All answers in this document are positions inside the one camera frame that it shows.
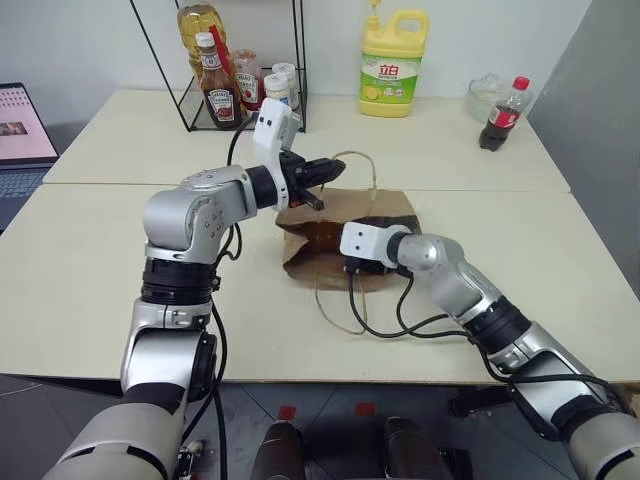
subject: bottle label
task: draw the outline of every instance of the bottle label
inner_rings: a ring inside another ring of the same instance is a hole
[[[242,90],[242,98],[247,103],[256,103],[258,101],[258,81],[256,77],[250,73],[236,73],[236,81],[240,90]]]
[[[421,60],[421,57],[393,58],[363,54],[360,99],[375,103],[411,103]]]
[[[211,90],[208,98],[218,121],[232,122],[234,120],[233,95],[228,90]]]
[[[513,110],[505,111],[500,110],[498,107],[493,107],[489,114],[489,121],[496,127],[511,128],[516,124],[519,116],[520,112]]]
[[[202,66],[204,68],[218,68],[220,67],[220,57],[218,54],[213,53],[211,55],[200,55],[200,59],[202,60]]]

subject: cooking oil bottle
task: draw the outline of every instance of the cooking oil bottle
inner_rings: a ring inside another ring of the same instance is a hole
[[[227,43],[227,35],[222,25],[222,19],[217,10],[208,0],[179,0],[178,28],[182,36],[182,43],[189,52],[189,65],[193,69],[196,80],[202,76],[200,52],[196,45],[196,33],[208,32],[209,27],[215,25],[222,41]]]
[[[429,33],[429,17],[422,10],[398,10],[386,27],[380,26],[376,7],[364,28],[360,72],[360,112],[377,117],[404,117],[411,109],[420,62]],[[419,30],[400,28],[417,21]]]

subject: yellow dish soap bottle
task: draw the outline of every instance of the yellow dish soap bottle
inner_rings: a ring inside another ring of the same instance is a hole
[[[405,117],[411,109],[420,61],[429,33],[429,17],[422,10],[398,10],[386,27],[380,27],[376,7],[364,28],[360,71],[360,112],[376,117]],[[400,28],[400,22],[417,21],[418,31]]]

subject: laptop keyboard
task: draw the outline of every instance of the laptop keyboard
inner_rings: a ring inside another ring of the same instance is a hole
[[[42,183],[47,172],[0,174],[0,198],[28,197]]]

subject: white table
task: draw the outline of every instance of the white table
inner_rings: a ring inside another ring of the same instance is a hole
[[[568,192],[569,186],[522,118],[498,152],[481,150],[483,125],[456,99],[416,99],[402,119],[367,117],[355,97],[311,96],[308,133],[293,150],[307,160],[342,150],[371,155],[381,188]],[[46,183],[176,185],[225,164],[232,132],[192,132],[167,92],[116,92],[46,176]],[[251,135],[243,134],[234,162],[255,166]],[[368,163],[353,157],[332,186],[366,188]]]
[[[161,187],[44,185],[0,237],[0,372],[117,378],[144,265],[141,217]],[[640,304],[571,195],[409,192],[422,228],[458,240],[529,318],[596,374],[640,380]],[[317,311],[313,291],[281,268],[274,212],[243,223],[245,249],[220,269],[216,294],[235,381],[485,382],[463,340],[348,336]],[[395,328],[404,282],[369,294],[370,321]],[[344,292],[321,292],[353,325]],[[415,288],[406,318],[436,312]],[[443,328],[451,327],[445,321]]]

